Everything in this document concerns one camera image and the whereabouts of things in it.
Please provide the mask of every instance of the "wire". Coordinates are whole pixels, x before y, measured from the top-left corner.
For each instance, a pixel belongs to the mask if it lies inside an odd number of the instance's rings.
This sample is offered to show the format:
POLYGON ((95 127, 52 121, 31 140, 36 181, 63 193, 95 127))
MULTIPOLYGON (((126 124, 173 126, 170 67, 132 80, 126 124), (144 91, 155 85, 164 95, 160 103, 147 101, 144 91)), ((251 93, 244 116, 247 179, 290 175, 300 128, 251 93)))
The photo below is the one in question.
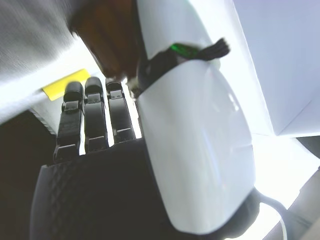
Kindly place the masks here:
POLYGON ((293 240, 293 233, 290 225, 291 214, 288 210, 277 200, 274 200, 268 196, 263 195, 261 192, 256 190, 260 195, 260 202, 267 204, 275 209, 281 216, 281 226, 283 231, 283 240, 293 240))

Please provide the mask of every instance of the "yellow block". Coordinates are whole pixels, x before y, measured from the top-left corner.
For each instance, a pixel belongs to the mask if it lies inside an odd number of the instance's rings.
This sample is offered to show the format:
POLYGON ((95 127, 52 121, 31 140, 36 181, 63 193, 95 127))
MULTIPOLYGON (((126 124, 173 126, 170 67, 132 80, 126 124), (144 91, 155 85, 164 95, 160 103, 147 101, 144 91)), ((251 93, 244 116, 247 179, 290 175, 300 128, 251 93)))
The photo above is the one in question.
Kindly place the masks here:
POLYGON ((81 69, 45 86, 42 90, 51 101, 54 101, 65 94, 65 89, 68 83, 80 82, 83 84, 89 77, 90 74, 88 71, 86 69, 81 69))

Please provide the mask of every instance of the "green led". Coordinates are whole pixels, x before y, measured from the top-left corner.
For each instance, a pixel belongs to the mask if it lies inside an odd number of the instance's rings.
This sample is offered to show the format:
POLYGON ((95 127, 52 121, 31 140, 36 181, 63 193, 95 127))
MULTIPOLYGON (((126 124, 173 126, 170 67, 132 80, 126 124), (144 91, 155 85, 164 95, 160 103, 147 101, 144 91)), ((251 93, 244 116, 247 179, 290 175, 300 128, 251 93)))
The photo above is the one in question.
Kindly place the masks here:
POLYGON ((170 48, 182 57, 188 59, 193 58, 199 52, 199 50, 194 47, 183 45, 180 43, 173 44, 170 48))

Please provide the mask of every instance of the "robotic hand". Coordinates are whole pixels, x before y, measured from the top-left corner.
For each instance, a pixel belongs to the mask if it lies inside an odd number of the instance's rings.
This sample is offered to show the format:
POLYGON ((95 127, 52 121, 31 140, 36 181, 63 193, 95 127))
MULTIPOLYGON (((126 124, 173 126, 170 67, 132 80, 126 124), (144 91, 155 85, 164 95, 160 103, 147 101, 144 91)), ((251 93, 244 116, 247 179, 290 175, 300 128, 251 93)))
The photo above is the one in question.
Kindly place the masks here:
POLYGON ((242 235, 262 199, 246 119, 218 69, 229 52, 224 40, 213 44, 184 0, 136 0, 121 10, 97 2, 71 22, 115 80, 106 81, 115 145, 108 145, 100 80, 89 78, 85 91, 70 83, 54 164, 39 174, 30 239, 242 235), (124 77, 137 78, 142 139, 116 82, 124 77), (86 155, 79 156, 83 107, 86 155))

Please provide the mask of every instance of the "brown object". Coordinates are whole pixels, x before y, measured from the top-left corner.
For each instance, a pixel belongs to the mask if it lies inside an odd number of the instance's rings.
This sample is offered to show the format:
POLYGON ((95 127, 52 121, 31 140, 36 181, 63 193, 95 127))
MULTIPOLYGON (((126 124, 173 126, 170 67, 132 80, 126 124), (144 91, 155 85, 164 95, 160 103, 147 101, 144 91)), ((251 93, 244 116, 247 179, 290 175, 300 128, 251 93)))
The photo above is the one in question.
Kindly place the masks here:
POLYGON ((139 51, 134 35, 132 0, 98 0, 70 22, 107 78, 136 76, 139 51))

